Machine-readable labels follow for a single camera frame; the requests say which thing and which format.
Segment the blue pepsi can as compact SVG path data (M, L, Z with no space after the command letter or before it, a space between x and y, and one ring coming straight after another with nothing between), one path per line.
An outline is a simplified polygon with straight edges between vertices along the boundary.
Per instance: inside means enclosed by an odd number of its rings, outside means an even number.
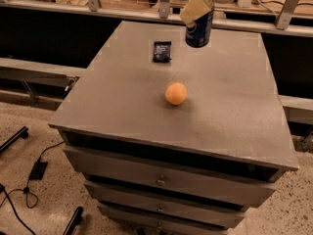
M201 48L208 44L212 22L213 22L214 10L210 10L205 15L196 19L191 25L186 27L185 41L193 48Z

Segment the dark blue rxbar wrapper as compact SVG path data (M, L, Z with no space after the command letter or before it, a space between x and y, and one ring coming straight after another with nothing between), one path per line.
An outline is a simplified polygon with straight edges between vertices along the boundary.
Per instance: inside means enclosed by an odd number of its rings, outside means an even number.
M155 41L153 61L156 63L168 63L171 60L170 48L170 41Z

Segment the orange fruit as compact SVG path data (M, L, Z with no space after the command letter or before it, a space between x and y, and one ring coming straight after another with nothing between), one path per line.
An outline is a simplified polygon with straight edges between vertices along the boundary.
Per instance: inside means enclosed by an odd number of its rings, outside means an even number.
M166 101L174 106L179 106L187 99L187 88L184 84L175 82L165 90Z

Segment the grey drawer cabinet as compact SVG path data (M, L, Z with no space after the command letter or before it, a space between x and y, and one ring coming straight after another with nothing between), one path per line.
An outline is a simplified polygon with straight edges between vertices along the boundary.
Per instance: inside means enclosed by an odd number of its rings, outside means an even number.
M168 63L154 42L170 41ZM187 99L169 104L179 82ZM56 111L51 126L65 146L209 170L271 183L298 167L287 119L262 38L214 30L201 48L181 26L123 22ZM227 209L239 206L81 172L107 183Z

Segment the top grey drawer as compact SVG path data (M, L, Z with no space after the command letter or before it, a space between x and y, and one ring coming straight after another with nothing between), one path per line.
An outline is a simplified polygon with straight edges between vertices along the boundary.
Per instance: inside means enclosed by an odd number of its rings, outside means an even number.
M114 180L257 208L275 186L254 179L73 146L64 151L75 170Z

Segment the grey drawer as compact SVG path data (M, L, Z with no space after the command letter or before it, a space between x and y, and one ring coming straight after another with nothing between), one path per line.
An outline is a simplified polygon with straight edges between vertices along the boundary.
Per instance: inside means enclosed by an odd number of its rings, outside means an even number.
M275 186L254 179L73 146L64 151L75 170L114 180L257 208Z
M101 214L117 220L124 220L183 235L228 235L225 229L213 227L184 218L171 217L152 211L141 211L113 204L98 204Z
M235 228L245 217L239 211L230 211L107 183L97 183L87 180L84 182L84 186L92 198L101 202L186 218L225 228Z

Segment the grey side bench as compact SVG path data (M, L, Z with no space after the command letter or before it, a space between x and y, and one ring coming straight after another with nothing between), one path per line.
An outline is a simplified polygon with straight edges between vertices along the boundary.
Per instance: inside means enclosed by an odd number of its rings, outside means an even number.
M0 58L1 100L55 111L87 69Z

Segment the middle grey drawer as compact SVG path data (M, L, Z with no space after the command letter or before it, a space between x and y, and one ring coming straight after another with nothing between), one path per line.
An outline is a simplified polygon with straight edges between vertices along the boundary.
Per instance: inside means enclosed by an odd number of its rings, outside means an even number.
M84 186L92 198L101 202L186 218L225 228L235 228L245 217L239 211L230 211L107 183L97 183L87 180L84 182Z

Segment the bottom grey drawer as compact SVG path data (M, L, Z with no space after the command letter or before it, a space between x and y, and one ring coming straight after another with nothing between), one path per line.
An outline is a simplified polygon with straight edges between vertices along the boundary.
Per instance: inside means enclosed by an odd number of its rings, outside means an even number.
M213 227L184 218L171 217L152 211L141 211L113 204L98 204L101 214L117 220L124 220L183 235L228 235L225 229Z

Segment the black bar on floor left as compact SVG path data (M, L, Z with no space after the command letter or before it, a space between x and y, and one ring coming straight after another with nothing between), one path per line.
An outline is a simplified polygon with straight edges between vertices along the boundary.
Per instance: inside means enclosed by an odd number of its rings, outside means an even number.
M3 144L0 145L0 154L6 151L19 138L26 139L27 137L28 137L28 128L26 126L23 126L13 136L11 136L8 140L6 140Z

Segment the black bar on floor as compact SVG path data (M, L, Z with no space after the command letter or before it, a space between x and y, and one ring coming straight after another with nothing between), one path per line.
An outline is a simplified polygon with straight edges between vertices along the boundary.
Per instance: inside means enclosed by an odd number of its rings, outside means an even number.
M67 224L67 228L66 228L65 232L63 233L63 235L71 235L72 234L74 228L79 224L79 222L81 220L82 213L83 213L83 207L78 207L75 210L69 223Z
M23 126L13 136L11 136L8 140L6 140L3 144L0 145L0 154L6 151L19 138L26 139L27 137L28 137L28 128L26 126Z

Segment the black power adapter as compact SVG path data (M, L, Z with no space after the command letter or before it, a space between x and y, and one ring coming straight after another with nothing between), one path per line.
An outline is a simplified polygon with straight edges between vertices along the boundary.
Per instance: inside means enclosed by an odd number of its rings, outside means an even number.
M30 172L28 179L29 180L41 180L43 178L47 165L48 165L47 162L36 162L33 165L33 168Z

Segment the black bar on floor bottom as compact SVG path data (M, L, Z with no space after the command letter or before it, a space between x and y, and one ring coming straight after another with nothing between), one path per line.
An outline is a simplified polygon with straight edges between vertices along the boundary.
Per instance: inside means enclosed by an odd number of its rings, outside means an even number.
M63 235L71 235L72 234L74 228L79 224L79 222L81 220L82 213L83 213L83 207L78 207L75 210L69 223L67 224L67 228L66 228L65 232L63 233Z

